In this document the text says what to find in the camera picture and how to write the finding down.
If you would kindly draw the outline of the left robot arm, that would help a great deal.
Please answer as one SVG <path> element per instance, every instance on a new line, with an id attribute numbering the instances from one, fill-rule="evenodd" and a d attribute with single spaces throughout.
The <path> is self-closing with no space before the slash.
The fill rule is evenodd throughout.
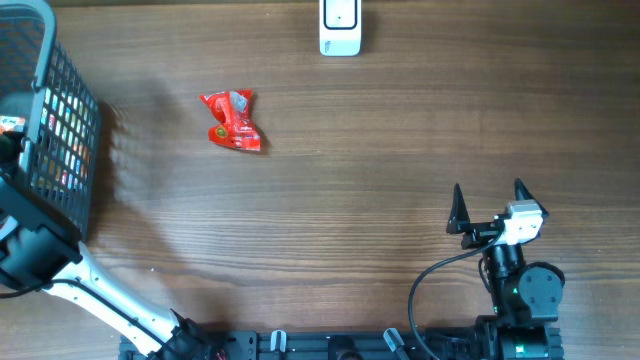
<path id="1" fill-rule="evenodd" d="M 201 359 L 208 341 L 198 326 L 135 293 L 113 277 L 83 242 L 76 226 L 37 192 L 1 173 L 2 298 L 33 291 L 76 303 L 109 324 L 149 359 Z"/>

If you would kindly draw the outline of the red crinkled snack packet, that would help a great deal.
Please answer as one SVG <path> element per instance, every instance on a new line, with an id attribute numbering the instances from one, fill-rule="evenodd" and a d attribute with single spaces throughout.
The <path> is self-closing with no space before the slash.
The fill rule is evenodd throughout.
<path id="1" fill-rule="evenodd" d="M 240 151 L 261 151 L 261 136 L 250 119 L 252 95 L 252 89 L 238 89 L 199 96 L 218 121 L 208 130 L 210 142 Z"/>

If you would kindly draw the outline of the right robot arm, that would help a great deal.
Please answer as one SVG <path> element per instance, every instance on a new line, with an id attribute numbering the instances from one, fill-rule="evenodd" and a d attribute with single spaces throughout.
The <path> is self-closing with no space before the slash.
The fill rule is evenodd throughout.
<path id="1" fill-rule="evenodd" d="M 477 359 L 562 359 L 559 305 L 564 273 L 548 262 L 524 259 L 523 246 L 540 237 L 549 216 L 521 179 L 515 199 L 489 222 L 472 222 L 459 185 L 454 186 L 446 227 L 461 234 L 461 248 L 482 254 L 483 281 L 494 306 L 476 319 L 471 348 Z"/>

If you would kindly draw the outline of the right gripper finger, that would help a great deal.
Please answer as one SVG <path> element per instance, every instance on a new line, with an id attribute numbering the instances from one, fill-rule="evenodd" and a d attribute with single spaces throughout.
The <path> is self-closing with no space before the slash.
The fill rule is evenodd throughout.
<path id="1" fill-rule="evenodd" d="M 454 185 L 452 207 L 446 226 L 448 234 L 467 233 L 471 229 L 471 221 L 467 211 L 461 187 L 458 183 Z"/>
<path id="2" fill-rule="evenodd" d="M 535 197 L 529 192 L 528 188 L 524 184 L 524 182 L 520 178 L 516 178 L 514 181 L 514 193 L 517 200 L 532 200 L 534 201 L 541 210 L 542 217 L 548 218 L 549 212 L 545 209 L 545 207 L 535 199 Z"/>

